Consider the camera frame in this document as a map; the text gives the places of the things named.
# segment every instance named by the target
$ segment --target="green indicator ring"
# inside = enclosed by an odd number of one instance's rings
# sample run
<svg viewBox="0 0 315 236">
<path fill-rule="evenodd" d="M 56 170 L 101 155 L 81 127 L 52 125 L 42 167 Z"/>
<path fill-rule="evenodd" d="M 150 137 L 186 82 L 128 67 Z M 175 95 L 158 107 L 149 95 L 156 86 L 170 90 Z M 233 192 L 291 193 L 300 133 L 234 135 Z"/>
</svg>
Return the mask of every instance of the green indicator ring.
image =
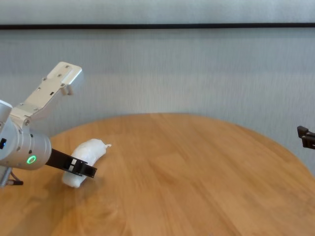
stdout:
<svg viewBox="0 0 315 236">
<path fill-rule="evenodd" d="M 28 158 L 26 163 L 31 164 L 31 163 L 34 163 L 35 161 L 36 161 L 36 156 L 33 155 Z"/>
</svg>

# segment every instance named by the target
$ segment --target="white wall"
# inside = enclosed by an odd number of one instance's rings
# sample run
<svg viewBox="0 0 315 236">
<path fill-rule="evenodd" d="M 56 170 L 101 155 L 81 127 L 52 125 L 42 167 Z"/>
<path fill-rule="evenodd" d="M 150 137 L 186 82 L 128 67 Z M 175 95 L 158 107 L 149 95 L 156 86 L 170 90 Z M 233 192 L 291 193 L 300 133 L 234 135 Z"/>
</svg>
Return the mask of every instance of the white wall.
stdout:
<svg viewBox="0 0 315 236">
<path fill-rule="evenodd" d="M 0 31 L 0 99 L 23 101 L 61 60 L 82 66 L 86 83 L 37 125 L 49 135 L 121 114 L 190 112 L 265 134 L 315 173 L 315 151 L 296 134 L 315 130 L 314 29 Z"/>
</svg>

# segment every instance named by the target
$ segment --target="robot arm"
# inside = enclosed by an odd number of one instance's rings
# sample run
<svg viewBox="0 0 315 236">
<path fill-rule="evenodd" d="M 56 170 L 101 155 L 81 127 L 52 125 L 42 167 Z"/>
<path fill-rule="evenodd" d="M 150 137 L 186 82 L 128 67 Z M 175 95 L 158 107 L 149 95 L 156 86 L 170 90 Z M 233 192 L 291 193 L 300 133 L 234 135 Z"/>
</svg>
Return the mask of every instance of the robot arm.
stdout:
<svg viewBox="0 0 315 236">
<path fill-rule="evenodd" d="M 72 95 L 83 79 L 82 68 L 60 62 L 39 87 L 16 107 L 0 100 L 0 187 L 12 168 L 35 170 L 49 165 L 76 175 L 94 177 L 96 168 L 51 148 L 49 138 L 30 128 L 45 118 L 64 95 Z"/>
</svg>

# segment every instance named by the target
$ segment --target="gray wall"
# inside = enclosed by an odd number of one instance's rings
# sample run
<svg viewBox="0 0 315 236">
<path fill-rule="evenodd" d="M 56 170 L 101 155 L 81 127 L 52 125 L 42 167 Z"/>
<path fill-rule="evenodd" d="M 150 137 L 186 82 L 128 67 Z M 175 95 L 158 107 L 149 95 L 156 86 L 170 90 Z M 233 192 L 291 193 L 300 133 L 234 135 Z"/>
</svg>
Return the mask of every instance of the gray wall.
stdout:
<svg viewBox="0 0 315 236">
<path fill-rule="evenodd" d="M 304 23 L 314 10 L 314 0 L 1 0 L 0 23 Z"/>
<path fill-rule="evenodd" d="M 314 59 L 314 29 L 0 31 L 0 99 L 23 101 L 63 60 L 86 82 L 36 125 L 49 135 L 121 114 L 190 112 L 267 135 L 315 173 L 315 151 L 296 134 L 315 130 Z"/>
</svg>

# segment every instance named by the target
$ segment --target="wood grain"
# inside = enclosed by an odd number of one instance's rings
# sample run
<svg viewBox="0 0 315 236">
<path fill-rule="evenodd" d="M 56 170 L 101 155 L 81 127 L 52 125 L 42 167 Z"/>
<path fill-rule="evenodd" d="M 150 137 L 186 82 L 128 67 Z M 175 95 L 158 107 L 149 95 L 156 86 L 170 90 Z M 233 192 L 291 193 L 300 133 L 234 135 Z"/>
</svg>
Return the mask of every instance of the wood grain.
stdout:
<svg viewBox="0 0 315 236">
<path fill-rule="evenodd" d="M 288 150 L 223 121 L 176 114 L 116 117 L 52 138 L 71 154 L 111 143 L 79 189 L 45 166 L 15 170 L 1 191 L 0 234 L 314 236 L 315 181 Z"/>
</svg>

